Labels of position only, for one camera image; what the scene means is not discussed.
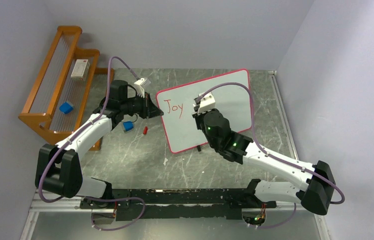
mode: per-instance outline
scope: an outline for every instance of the white box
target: white box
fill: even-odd
[[[87,74],[89,74],[90,62],[88,59],[77,59],[73,66],[70,78],[73,80],[85,81]]]

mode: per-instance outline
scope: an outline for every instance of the red handwriting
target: red handwriting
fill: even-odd
[[[171,112],[171,110],[173,111],[173,112],[175,112],[175,111],[177,111],[178,109],[181,109],[181,113],[179,114],[179,119],[181,118],[181,114],[183,114],[183,105],[184,105],[184,103],[183,104],[181,104],[181,106],[180,105],[173,105],[172,107],[171,107],[171,104],[170,104],[170,101],[171,101],[171,99],[168,99],[168,100],[164,100],[166,103],[168,103],[168,109],[169,109],[169,111],[168,111],[168,113],[170,113]]]

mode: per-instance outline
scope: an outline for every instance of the red border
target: red border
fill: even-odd
[[[208,78],[204,78],[204,79],[200,79],[200,80],[197,80],[197,81],[192,81],[192,82],[189,82],[189,83],[185,83],[185,84],[181,84],[179,86],[173,86],[173,87],[170,87],[170,88],[167,88],[167,89],[164,89],[164,90],[160,90],[156,93],[156,103],[157,103],[157,107],[160,109],[160,106],[159,106],[159,101],[158,101],[158,95],[160,93],[163,93],[163,92],[166,92],[166,91],[169,91],[169,90],[172,90],[172,89],[177,89],[177,88],[181,88],[181,87],[184,87],[184,86],[187,86],[187,85],[191,85],[191,84],[195,84],[195,83],[199,83],[199,82],[202,82],[202,81],[205,81],[205,80],[209,80],[209,79],[214,79],[214,78],[217,78],[217,77],[221,77],[221,76],[224,76],[224,75],[228,75],[228,74],[233,74],[233,73],[237,73],[237,72],[240,72],[240,71],[246,71],[247,73],[247,83],[249,85],[249,90],[251,89],[251,78],[249,76],[249,71],[246,69],[246,68],[241,68],[241,69],[238,69],[238,70],[235,70],[235,71],[230,71],[230,72],[226,72],[226,73],[223,73],[223,74],[219,74],[219,75],[216,75],[216,76],[211,76],[211,77],[208,77]],[[160,116],[160,119],[162,120],[162,125],[163,125],[163,131],[165,132],[165,138],[166,138],[166,141],[168,142],[168,146],[169,146],[169,151],[173,154],[178,154],[178,153],[181,153],[181,152],[184,152],[184,151],[187,151],[187,150],[190,150],[190,149],[194,149],[196,146],[192,146],[192,147],[189,147],[189,148],[186,148],[184,150],[181,150],[181,151],[177,151],[177,152],[173,152],[171,150],[171,144],[170,144],[170,141],[168,140],[168,135],[167,135],[167,129],[165,128],[165,123],[164,123],[164,117],[163,116]],[[252,126],[250,126],[249,128],[246,128],[244,130],[241,130],[239,131],[239,133],[241,132],[244,132],[244,131],[247,131],[249,129],[251,129]],[[204,142],[202,144],[199,144],[200,146],[202,145],[205,145],[207,144],[208,142]]]

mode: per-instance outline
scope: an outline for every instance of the gray wall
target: gray wall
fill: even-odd
[[[334,239],[374,240],[374,1],[316,0],[277,79],[301,159],[328,162],[346,194]]]
[[[0,239],[19,239],[44,141],[18,114],[56,32],[40,0],[0,1]]]
[[[91,34],[85,47],[131,67],[275,70],[314,0],[45,2],[60,25]]]

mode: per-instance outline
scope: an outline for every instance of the wooden frame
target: wooden frame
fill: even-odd
[[[37,78],[34,82],[34,85],[31,89],[31,92],[28,95],[28,98],[25,102],[25,105],[22,109],[22,112],[19,114],[19,119],[28,125],[34,132],[40,135],[43,139],[45,139],[50,144],[56,144],[57,142],[67,138],[71,135],[72,131],[54,131],[50,130],[50,125],[52,123],[52,119],[55,115],[56,108],[58,106],[59,99],[61,97],[62,90],[64,88],[66,79],[68,77],[69,70],[71,68],[71,64],[75,59],[85,59],[85,58],[93,58],[90,63],[90,68],[88,72],[88,77],[85,80],[85,90],[82,96],[82,100],[80,106],[78,106],[78,115],[76,116],[76,120],[74,123],[74,131],[78,129],[82,124],[84,108],[87,103],[87,99],[89,97],[90,87],[93,81],[94,74],[107,74],[107,68],[100,68],[97,67],[97,63],[99,60],[100,52],[97,49],[83,49],[77,47],[77,42],[80,38],[82,33],[82,29],[79,26],[59,26],[57,28],[57,33],[54,36],[53,42],[51,43],[50,49],[44,59],[44,62],[40,68],[40,71],[37,75]],[[51,98],[49,100],[47,110],[43,113],[30,113],[30,110],[33,106],[34,100],[39,92],[40,86],[43,82],[43,79],[46,75],[47,69],[52,61],[52,57],[55,54],[56,48],[61,37],[73,37],[73,41],[69,46],[68,54],[65,57],[62,69],[59,73],[56,85],[52,92]],[[114,79],[115,71],[111,69],[111,79]],[[99,150],[101,145],[101,140],[99,140],[90,150]]]

